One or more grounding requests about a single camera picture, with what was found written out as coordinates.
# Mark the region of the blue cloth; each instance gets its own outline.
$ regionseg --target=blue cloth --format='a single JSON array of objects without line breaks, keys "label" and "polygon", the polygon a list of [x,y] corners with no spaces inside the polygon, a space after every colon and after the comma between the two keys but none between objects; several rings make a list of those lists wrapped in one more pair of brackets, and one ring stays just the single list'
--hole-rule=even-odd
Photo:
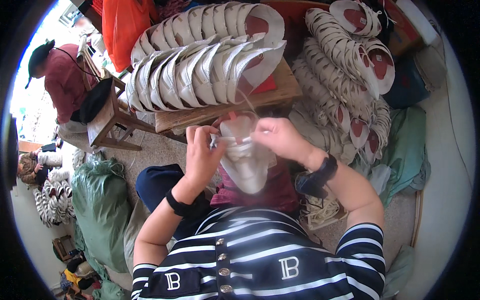
[{"label": "blue cloth", "polygon": [[[162,167],[148,167],[138,174],[135,188],[137,195],[148,208],[153,212],[157,205],[165,198],[167,192],[183,177],[183,171],[178,164]],[[213,208],[205,198],[205,192],[201,192],[195,199],[199,202],[199,213],[196,217],[185,217],[180,221],[173,237],[181,240],[194,235],[198,226],[203,222]]]},{"label": "blue cloth", "polygon": [[69,287],[72,286],[72,282],[67,280],[65,273],[62,272],[60,276],[60,288],[64,291],[67,291]]}]

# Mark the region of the strap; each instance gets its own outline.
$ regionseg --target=strap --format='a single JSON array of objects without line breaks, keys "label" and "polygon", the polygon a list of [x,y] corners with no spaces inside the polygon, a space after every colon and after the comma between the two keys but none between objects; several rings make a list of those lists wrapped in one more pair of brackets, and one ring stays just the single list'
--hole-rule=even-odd
[{"label": "strap", "polygon": [[188,216],[191,212],[191,209],[194,206],[193,203],[191,205],[188,205],[185,203],[177,202],[177,200],[175,200],[175,198],[172,195],[172,189],[168,190],[165,197],[168,201],[168,204],[170,205],[171,208],[173,208],[173,211],[177,216]]}]

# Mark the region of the right hand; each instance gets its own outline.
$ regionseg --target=right hand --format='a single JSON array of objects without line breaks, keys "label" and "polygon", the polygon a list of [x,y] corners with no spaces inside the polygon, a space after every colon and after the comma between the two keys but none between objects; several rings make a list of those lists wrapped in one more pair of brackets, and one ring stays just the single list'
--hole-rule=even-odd
[{"label": "right hand", "polygon": [[37,172],[40,171],[41,169],[43,169],[43,165],[42,165],[42,164],[37,164],[37,165],[35,166],[34,172],[37,173]]},{"label": "right hand", "polygon": [[285,118],[263,118],[258,120],[255,131],[250,134],[255,142],[270,148],[275,154],[286,159],[308,165],[310,156],[318,148],[307,142],[295,129],[292,122]]}]

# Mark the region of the striped shirt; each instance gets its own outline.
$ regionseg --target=striped shirt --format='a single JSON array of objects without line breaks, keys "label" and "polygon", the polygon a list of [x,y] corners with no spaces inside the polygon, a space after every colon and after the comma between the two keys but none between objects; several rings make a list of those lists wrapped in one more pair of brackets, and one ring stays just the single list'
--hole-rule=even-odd
[{"label": "striped shirt", "polygon": [[378,300],[382,244],[382,230],[363,223],[348,229],[332,254],[281,212],[217,209],[160,265],[135,266],[132,300]]}]

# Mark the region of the wooden table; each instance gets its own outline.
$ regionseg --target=wooden table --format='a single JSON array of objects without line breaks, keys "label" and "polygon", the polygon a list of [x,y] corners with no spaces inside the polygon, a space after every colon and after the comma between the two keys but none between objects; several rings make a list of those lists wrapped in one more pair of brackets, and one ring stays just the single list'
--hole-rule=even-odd
[{"label": "wooden table", "polygon": [[[302,91],[285,59],[282,58],[272,75],[277,88],[249,95],[248,99],[260,117],[286,117],[290,113],[292,105],[302,97]],[[215,119],[233,110],[251,109],[248,103],[243,102],[159,112],[155,114],[155,131],[168,138],[186,143],[185,136],[175,135],[172,129],[183,129],[192,125],[211,125]]]}]

